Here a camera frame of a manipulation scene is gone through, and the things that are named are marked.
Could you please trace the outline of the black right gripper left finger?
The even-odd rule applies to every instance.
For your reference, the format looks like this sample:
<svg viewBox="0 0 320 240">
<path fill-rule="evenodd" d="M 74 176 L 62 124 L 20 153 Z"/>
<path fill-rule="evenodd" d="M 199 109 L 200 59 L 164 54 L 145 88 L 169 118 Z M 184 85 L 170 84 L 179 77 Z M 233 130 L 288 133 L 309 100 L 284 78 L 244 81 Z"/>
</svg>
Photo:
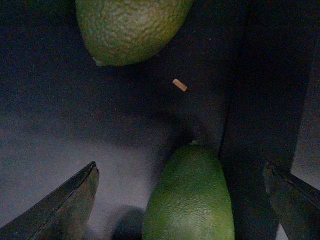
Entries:
<svg viewBox="0 0 320 240">
<path fill-rule="evenodd" d="M 90 218 L 99 170 L 90 162 L 27 211 L 1 227 L 2 240 L 80 240 Z"/>
</svg>

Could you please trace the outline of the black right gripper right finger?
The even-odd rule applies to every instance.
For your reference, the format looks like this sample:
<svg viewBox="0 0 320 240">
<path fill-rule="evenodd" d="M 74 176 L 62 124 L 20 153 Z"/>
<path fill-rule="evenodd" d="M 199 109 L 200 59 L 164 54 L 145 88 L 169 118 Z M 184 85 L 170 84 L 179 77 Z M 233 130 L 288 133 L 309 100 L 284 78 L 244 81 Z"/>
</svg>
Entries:
<svg viewBox="0 0 320 240">
<path fill-rule="evenodd" d="M 265 190 L 289 240 L 320 238 L 320 191 L 271 161 L 263 169 Z"/>
</svg>

